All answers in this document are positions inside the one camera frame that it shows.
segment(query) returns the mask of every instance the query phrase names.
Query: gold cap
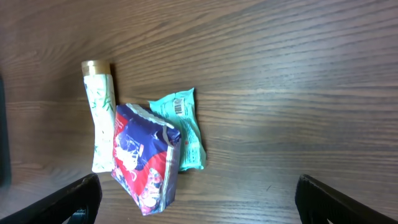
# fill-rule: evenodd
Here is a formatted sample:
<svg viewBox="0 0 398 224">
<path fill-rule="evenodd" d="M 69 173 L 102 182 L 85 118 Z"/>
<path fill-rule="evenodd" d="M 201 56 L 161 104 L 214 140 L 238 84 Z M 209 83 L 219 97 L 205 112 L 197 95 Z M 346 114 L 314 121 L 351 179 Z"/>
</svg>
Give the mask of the gold cap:
<svg viewBox="0 0 398 224">
<path fill-rule="evenodd" d="M 81 70 L 83 76 L 98 75 L 98 74 L 111 74 L 109 62 L 103 60 L 89 60 L 81 63 Z"/>
</svg>

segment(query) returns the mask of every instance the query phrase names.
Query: candy wrapper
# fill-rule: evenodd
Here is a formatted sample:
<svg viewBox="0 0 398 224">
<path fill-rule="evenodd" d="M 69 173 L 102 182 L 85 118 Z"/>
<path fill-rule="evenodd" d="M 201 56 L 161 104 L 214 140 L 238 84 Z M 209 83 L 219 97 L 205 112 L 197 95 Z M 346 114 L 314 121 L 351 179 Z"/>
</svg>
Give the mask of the candy wrapper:
<svg viewBox="0 0 398 224">
<path fill-rule="evenodd" d="M 180 131 L 139 105 L 116 107 L 111 175 L 143 215 L 174 201 L 180 162 Z"/>
<path fill-rule="evenodd" d="M 158 101 L 150 101 L 150 109 L 177 127 L 182 134 L 180 171 L 204 169 L 206 153 L 201 145 L 200 131 L 195 118 L 193 88 L 172 93 Z"/>
</svg>

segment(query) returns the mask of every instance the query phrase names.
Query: white tube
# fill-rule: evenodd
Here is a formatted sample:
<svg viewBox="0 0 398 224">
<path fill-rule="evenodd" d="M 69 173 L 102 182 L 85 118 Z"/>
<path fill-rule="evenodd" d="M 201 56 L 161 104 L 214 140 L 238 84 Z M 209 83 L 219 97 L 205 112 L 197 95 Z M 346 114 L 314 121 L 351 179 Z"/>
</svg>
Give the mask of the white tube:
<svg viewBox="0 0 398 224">
<path fill-rule="evenodd" d="M 114 167 L 113 131 L 115 98 L 109 63 L 90 60 L 81 63 L 91 115 L 95 127 L 93 172 L 110 172 Z"/>
</svg>

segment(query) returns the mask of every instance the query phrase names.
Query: turquoise packet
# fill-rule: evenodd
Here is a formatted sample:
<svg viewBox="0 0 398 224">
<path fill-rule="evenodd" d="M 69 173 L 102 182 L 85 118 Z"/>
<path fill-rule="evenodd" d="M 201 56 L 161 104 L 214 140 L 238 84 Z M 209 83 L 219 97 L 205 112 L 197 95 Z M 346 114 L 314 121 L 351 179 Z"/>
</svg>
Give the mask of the turquoise packet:
<svg viewBox="0 0 398 224">
<path fill-rule="evenodd" d="M 180 130 L 182 143 L 180 169 L 204 169 L 206 153 L 201 145 L 199 127 L 195 118 L 194 88 L 172 93 L 158 101 L 149 101 L 150 109 Z"/>
</svg>

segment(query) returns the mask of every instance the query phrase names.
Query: wood grain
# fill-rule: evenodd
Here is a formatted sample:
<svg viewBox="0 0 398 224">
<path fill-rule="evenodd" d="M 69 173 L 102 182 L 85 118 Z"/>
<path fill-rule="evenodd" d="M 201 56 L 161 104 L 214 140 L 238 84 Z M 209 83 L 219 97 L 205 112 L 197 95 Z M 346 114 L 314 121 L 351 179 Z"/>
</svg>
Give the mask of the wood grain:
<svg viewBox="0 0 398 224">
<path fill-rule="evenodd" d="M 398 219 L 397 15 L 395 0 L 1 1 L 0 218 L 90 172 L 80 62 L 100 58 L 121 103 L 194 86 L 208 161 L 149 217 L 100 174 L 97 223 L 299 223 L 301 173 Z"/>
</svg>

